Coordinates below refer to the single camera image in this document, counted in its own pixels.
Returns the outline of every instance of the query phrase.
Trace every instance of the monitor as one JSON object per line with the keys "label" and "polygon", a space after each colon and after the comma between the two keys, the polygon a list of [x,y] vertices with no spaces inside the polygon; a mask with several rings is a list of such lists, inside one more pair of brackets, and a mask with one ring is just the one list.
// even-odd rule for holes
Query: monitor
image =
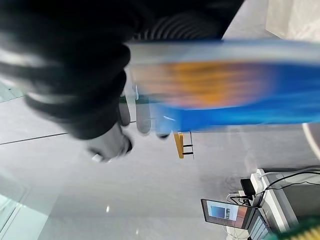
{"label": "monitor", "polygon": [[208,199],[201,199],[201,204],[206,222],[246,230],[249,229],[255,213],[259,212],[256,207]]}
{"label": "monitor", "polygon": [[252,240],[264,240],[266,236],[271,233],[270,228],[267,226],[259,210],[253,215],[251,223],[249,224],[248,233]]}

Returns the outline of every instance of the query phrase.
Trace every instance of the black sleeve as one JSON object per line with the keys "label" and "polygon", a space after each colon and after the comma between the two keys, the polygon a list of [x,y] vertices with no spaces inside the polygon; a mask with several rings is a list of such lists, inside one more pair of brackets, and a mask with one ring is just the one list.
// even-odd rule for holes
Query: black sleeve
{"label": "black sleeve", "polygon": [[1,0],[0,79],[74,137],[98,137],[117,121],[123,43],[153,19],[138,1]]}

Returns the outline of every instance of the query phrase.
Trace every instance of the black cable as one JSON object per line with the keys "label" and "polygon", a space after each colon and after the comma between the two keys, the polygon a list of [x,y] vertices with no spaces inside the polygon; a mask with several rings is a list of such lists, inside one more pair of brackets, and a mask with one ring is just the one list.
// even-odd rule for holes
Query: black cable
{"label": "black cable", "polygon": [[320,186],[320,184],[318,184],[318,183],[313,183],[313,182],[309,182],[309,181],[303,181],[303,182],[291,183],[291,184],[286,185],[286,186],[283,186],[283,187],[281,187],[281,188],[269,188],[268,190],[281,190],[281,189],[285,189],[285,188],[287,188],[287,187],[290,187],[290,186],[292,186],[292,185],[299,185],[299,184],[304,184],[304,183]]}
{"label": "black cable", "polygon": [[267,190],[270,190],[270,187],[271,187],[272,185],[274,185],[274,184],[276,184],[276,183],[278,183],[278,182],[280,182],[280,181],[282,181],[282,180],[284,180],[284,179],[288,179],[288,178],[291,178],[291,177],[294,177],[294,176],[297,176],[297,175],[300,175],[300,174],[315,174],[315,175],[320,175],[319,172],[305,171],[305,172],[298,172],[298,173],[295,173],[295,174],[292,174],[292,175],[289,175],[289,176],[285,176],[285,177],[279,178],[278,180],[270,183],[262,192],[259,192],[259,193],[256,194],[256,196],[259,195],[259,194],[261,194],[260,200],[259,200],[259,202],[258,202],[257,205],[260,206],[260,204],[261,204],[261,202],[262,202],[262,200],[263,200],[263,198],[264,198],[264,195],[265,195],[266,191],[267,191]]}
{"label": "black cable", "polygon": [[238,197],[234,197],[234,196],[231,196],[230,199],[237,205],[239,205],[239,203],[237,203],[234,199],[238,199]]}
{"label": "black cable", "polygon": [[245,201],[241,201],[241,199],[239,199],[238,201],[239,201],[239,203],[241,203],[242,205],[247,205],[247,206],[249,206],[249,204],[247,204]]}

